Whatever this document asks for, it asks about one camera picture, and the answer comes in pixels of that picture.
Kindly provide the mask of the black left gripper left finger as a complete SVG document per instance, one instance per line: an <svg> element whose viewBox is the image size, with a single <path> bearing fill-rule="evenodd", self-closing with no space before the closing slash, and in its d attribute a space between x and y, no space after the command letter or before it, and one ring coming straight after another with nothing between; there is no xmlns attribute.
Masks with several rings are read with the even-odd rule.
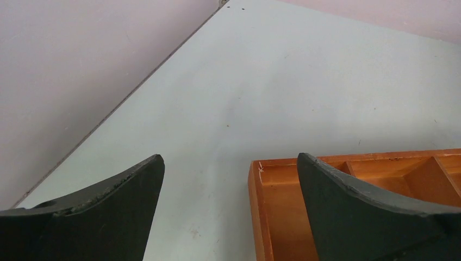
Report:
<svg viewBox="0 0 461 261"><path fill-rule="evenodd" d="M1 211L1 260L143 260L164 173L155 154L33 208Z"/></svg>

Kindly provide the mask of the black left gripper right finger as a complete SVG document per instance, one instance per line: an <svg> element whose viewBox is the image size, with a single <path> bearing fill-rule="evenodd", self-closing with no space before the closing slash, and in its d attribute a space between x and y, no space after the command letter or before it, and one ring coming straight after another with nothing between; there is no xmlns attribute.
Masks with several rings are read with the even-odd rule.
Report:
<svg viewBox="0 0 461 261"><path fill-rule="evenodd" d="M460 208L405 196L301 153L297 173L319 260L460 260Z"/></svg>

